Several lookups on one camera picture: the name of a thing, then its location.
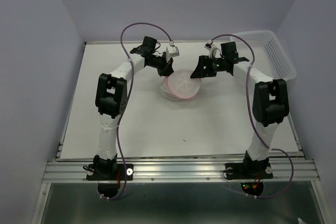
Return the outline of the white mesh laundry bag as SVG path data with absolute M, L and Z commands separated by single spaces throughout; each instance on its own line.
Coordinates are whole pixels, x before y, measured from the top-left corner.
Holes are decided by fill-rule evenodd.
M 162 97 L 171 101 L 194 98 L 200 90 L 201 79 L 191 79 L 192 70 L 180 69 L 165 77 L 160 85 Z

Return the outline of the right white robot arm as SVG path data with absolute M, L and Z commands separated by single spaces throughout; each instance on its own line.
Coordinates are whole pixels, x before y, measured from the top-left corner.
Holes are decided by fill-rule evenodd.
M 289 114 L 287 83 L 274 79 L 253 67 L 252 61 L 240 57 L 235 42 L 225 42 L 218 49 L 212 40 L 205 44 L 207 56 L 200 56 L 191 79 L 215 77 L 218 72 L 228 72 L 245 82 L 249 119 L 254 135 L 246 153 L 250 158 L 242 163 L 244 175 L 253 177 L 260 172 L 260 164 L 269 157 L 274 133 Z

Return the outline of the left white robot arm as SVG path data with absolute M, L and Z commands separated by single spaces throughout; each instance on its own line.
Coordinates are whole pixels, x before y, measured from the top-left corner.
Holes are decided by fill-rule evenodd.
M 144 37 L 142 44 L 130 51 L 132 57 L 128 57 L 116 70 L 102 73 L 98 78 L 95 105 L 100 114 L 100 134 L 94 162 L 102 162 L 98 171 L 106 179 L 113 178 L 117 172 L 117 166 L 112 163 L 117 158 L 117 129 L 128 104 L 135 74 L 145 67 L 156 69 L 162 77 L 174 72 L 173 57 L 179 55 L 178 48 L 170 40 L 164 53 L 158 55 L 157 43 L 152 37 Z

